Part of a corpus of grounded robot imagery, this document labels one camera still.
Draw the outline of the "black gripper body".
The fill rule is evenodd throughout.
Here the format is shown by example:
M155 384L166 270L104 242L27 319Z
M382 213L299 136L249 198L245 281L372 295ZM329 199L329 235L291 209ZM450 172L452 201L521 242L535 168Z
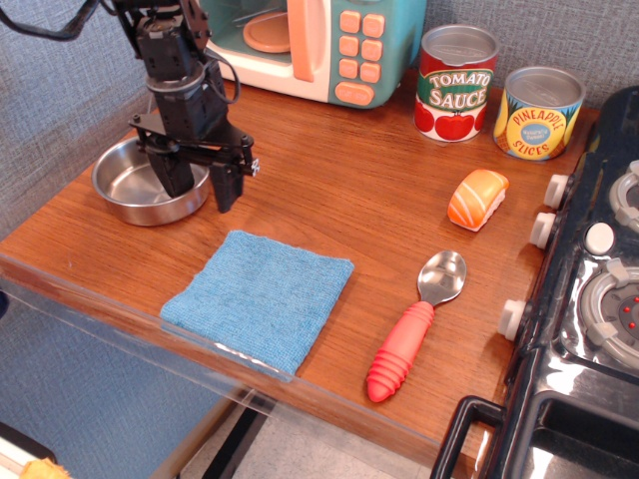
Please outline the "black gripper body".
M152 135L163 146L198 149L207 163L235 164L242 175L255 176L259 160L253 156L253 138L231 125L224 80L213 74L185 77L179 81L147 79L158 112L136 114L130 125L145 142Z

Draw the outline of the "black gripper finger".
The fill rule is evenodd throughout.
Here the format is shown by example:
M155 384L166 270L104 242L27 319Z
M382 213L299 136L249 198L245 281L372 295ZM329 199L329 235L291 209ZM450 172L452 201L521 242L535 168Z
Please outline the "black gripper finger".
M235 201L243 194L244 174L233 164L209 166L209 176L220 213L227 213Z
M182 160L178 152L147 153L150 165L170 198L179 197L188 192L195 184L191 165Z

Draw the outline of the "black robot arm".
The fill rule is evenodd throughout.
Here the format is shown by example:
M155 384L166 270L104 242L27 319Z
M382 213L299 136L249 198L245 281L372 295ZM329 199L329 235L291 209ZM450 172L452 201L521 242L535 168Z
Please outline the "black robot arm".
M207 168L218 209L228 212L259 162L253 138L228 119L233 99L224 58L207 49L208 13L195 1L115 1L112 10L145 65L158 108L131 121L140 150L172 198L194 186L193 165Z

